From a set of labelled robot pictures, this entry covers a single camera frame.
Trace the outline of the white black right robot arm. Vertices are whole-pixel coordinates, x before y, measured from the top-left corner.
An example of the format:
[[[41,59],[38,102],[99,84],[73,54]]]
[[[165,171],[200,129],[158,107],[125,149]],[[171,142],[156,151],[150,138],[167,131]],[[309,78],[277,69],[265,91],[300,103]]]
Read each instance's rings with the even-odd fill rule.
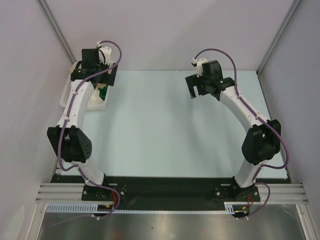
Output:
[[[192,66],[196,73],[185,78],[190,97],[212,95],[233,113],[246,132],[241,146],[244,160],[228,188],[229,197],[242,201],[253,189],[262,165],[280,152],[281,124],[269,120],[247,103],[235,79],[223,77],[218,61],[194,59]]]

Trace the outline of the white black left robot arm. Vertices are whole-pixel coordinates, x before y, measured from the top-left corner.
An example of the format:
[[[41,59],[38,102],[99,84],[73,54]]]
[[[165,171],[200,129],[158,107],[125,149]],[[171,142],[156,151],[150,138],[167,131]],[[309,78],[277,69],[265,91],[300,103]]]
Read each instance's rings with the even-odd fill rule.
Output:
[[[47,129],[60,169],[77,170],[100,200],[110,196],[111,188],[105,184],[105,174],[91,160],[93,144],[83,131],[83,122],[97,86],[114,85],[118,67],[112,62],[111,53],[107,46],[82,49],[82,59],[69,75],[69,97],[63,114],[56,126]]]

